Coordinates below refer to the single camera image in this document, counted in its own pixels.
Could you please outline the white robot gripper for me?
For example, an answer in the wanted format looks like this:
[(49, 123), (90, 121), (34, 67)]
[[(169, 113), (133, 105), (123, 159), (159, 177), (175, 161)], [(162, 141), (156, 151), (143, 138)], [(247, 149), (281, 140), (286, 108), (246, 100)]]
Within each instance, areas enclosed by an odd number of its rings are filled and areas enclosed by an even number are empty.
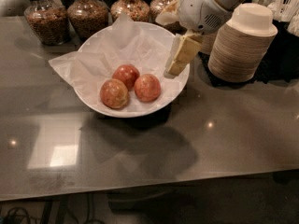
[(165, 65), (164, 76), (178, 77), (201, 50), (201, 33), (215, 33), (231, 17), (232, 10), (221, 0), (172, 0), (155, 21), (162, 26), (179, 21), (182, 27), (191, 30), (187, 30), (184, 35), (176, 34)]

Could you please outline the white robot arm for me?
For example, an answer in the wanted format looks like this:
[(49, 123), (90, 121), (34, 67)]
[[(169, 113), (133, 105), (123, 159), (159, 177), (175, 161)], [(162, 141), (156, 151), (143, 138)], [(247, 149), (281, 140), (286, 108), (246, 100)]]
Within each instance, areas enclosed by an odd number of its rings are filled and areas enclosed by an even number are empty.
[(172, 43), (164, 76), (178, 77), (201, 51), (204, 37), (216, 33), (246, 0), (172, 0), (156, 17), (162, 26), (178, 22), (186, 29)]

